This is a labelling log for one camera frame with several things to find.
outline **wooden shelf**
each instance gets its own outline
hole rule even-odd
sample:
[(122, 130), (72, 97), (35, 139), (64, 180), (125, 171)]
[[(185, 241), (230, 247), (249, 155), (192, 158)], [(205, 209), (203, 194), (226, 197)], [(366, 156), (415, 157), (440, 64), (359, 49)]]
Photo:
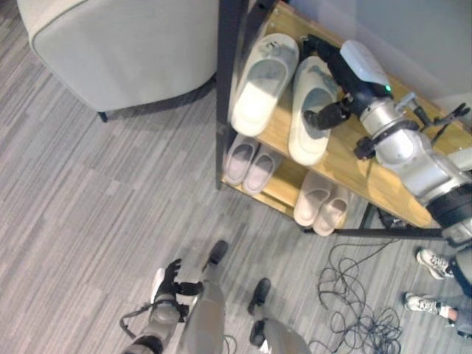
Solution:
[[(272, 32), (285, 33), (298, 41), (302, 36), (311, 33), (337, 46), (342, 43), (339, 38), (319, 25), (303, 19), (282, 2), (277, 5), (267, 23), (266, 33)], [(396, 98), (411, 91), (393, 77), (390, 77), (390, 81)], [(293, 216), (294, 203), (306, 169), (289, 160), (291, 95), (291, 89), (288, 89), (275, 109), (268, 127), (257, 137), (261, 143), (270, 146), (288, 159), (275, 173), (263, 193), (254, 198)], [(431, 103), (421, 98), (419, 102), (430, 117), (443, 114)], [(326, 154), (318, 164), (310, 168), (412, 225), (429, 227), (432, 223), (430, 214), (416, 202), (413, 195), (403, 187), (400, 179), (393, 172), (380, 166), (374, 159), (367, 162), (357, 160), (353, 154), (355, 144), (366, 135), (364, 127), (355, 117), (352, 117), (348, 122), (331, 131)], [(470, 135), (464, 132), (460, 125), (451, 125), (438, 141), (436, 148), (443, 153), (450, 153), (470, 145)]]

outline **white slipper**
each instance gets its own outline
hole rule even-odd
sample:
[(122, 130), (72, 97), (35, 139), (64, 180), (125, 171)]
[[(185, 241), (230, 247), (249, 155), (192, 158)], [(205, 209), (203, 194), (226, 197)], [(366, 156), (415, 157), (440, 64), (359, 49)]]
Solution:
[(233, 128), (245, 136), (264, 131), (277, 102), (294, 75), (299, 49), (287, 35), (274, 33), (258, 41), (248, 57), (236, 91)]
[(282, 155), (261, 145), (244, 179), (244, 191), (249, 195), (261, 193), (282, 160)]
[(259, 145), (254, 139), (240, 134), (236, 136), (226, 156), (225, 181), (233, 185), (243, 183)]
[(313, 223), (313, 230), (320, 236), (331, 235), (339, 221), (346, 215), (350, 194), (346, 188), (336, 186), (330, 198), (319, 209)]
[(303, 112), (311, 110), (317, 113), (336, 101), (338, 86), (329, 72), (326, 63), (320, 58), (308, 57), (302, 61), (295, 74), (288, 152), (304, 166), (311, 166), (320, 160), (330, 137), (329, 129), (319, 131), (303, 118)]
[(294, 219), (300, 226), (312, 226), (319, 208), (330, 197), (333, 184), (317, 173), (308, 171), (296, 200)]

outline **gray carpet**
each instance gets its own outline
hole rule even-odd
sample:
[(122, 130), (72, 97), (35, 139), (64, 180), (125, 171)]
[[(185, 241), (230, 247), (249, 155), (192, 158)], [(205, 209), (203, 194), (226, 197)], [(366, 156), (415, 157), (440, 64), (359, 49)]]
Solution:
[[(179, 279), (197, 280), (221, 238), (231, 243), (225, 331), (239, 353), (257, 352), (246, 306), (261, 277), (272, 280), (268, 306), (280, 320), (335, 347), (318, 277), (333, 245), (372, 241), (306, 235), (238, 191), (217, 191), (214, 135), (212, 83), (101, 123), (31, 53), (15, 2), (0, 3), (0, 353), (119, 353), (130, 340), (118, 319), (147, 301), (155, 270), (183, 257)], [(355, 204), (351, 225), (364, 206)], [(454, 253), (445, 243), (388, 246), (361, 265), (367, 301), (398, 312), (402, 353), (469, 353), (446, 320), (403, 309), (403, 291), (460, 295), (454, 281), (418, 266), (420, 244)], [(374, 249), (344, 253), (360, 259)]]

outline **white wall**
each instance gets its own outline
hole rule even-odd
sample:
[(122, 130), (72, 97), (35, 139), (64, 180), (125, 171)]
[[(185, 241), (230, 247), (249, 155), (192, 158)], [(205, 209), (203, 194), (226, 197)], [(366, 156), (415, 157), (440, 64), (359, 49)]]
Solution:
[(471, 0), (291, 0), (446, 111), (472, 106)]

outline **sneaker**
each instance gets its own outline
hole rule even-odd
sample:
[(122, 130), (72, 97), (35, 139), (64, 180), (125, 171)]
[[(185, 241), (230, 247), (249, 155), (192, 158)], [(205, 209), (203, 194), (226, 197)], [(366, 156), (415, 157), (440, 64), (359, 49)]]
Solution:
[(438, 279), (454, 278), (451, 271), (448, 271), (449, 261), (435, 254), (431, 249), (420, 249), (416, 253), (416, 260), (425, 266), (431, 275)]
[(410, 311), (429, 312), (433, 315), (440, 314), (441, 303), (431, 296), (418, 296), (406, 293), (404, 297), (405, 309)]

